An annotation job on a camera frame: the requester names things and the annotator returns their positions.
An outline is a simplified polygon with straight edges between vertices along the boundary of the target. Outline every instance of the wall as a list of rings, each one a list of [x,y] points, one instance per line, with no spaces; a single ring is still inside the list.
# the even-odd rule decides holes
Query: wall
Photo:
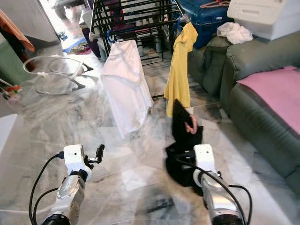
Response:
[[[0,9],[26,35],[47,42],[58,40],[38,0],[0,0]]]

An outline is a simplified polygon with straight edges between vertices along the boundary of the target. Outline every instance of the orange cloth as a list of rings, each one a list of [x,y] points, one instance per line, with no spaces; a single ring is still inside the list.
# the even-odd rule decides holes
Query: orange cloth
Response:
[[[15,35],[19,41],[23,43],[23,45],[31,52],[34,52],[34,46],[32,43],[22,34],[19,28],[0,10],[0,27],[12,34]]]

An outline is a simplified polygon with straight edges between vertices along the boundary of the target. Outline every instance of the yellow shirt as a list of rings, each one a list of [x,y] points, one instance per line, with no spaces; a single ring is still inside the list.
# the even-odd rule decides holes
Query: yellow shirt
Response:
[[[166,109],[168,117],[172,117],[175,99],[178,99],[184,107],[191,107],[188,85],[188,52],[193,50],[197,36],[197,31],[189,22],[175,40],[169,78],[165,87],[165,98],[168,99]]]

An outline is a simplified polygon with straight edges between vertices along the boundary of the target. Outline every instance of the pink blanket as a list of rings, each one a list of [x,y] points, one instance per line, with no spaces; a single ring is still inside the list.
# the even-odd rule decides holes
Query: pink blanket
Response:
[[[300,73],[295,67],[257,73],[238,81],[255,91],[300,135]]]

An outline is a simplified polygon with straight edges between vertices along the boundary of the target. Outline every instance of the marble floor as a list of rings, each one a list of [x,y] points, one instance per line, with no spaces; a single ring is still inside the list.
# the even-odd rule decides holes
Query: marble floor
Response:
[[[59,53],[58,47],[40,54]],[[105,145],[103,162],[95,165],[86,184],[79,225],[210,225],[201,197],[175,183],[166,173],[164,149],[173,143],[171,119],[166,117],[164,98],[154,100],[144,125],[122,140],[98,77],[103,63],[93,54],[80,55],[94,67],[80,77],[86,88],[66,96],[42,96],[34,91],[36,79],[23,84],[15,108],[24,119],[0,182],[0,225],[28,225],[30,190],[48,158],[65,145],[80,143],[90,157]],[[162,94],[170,60],[144,66],[152,95]],[[230,184],[246,186],[253,198],[253,225],[299,224],[299,200],[285,181],[245,140],[231,120],[195,82],[191,83],[189,109],[204,126],[203,143],[211,144],[216,167]],[[64,161],[55,159],[45,170],[34,200],[58,187],[66,176]],[[248,199],[235,191],[246,215]],[[37,220],[42,223],[55,200],[55,193],[40,202]]]

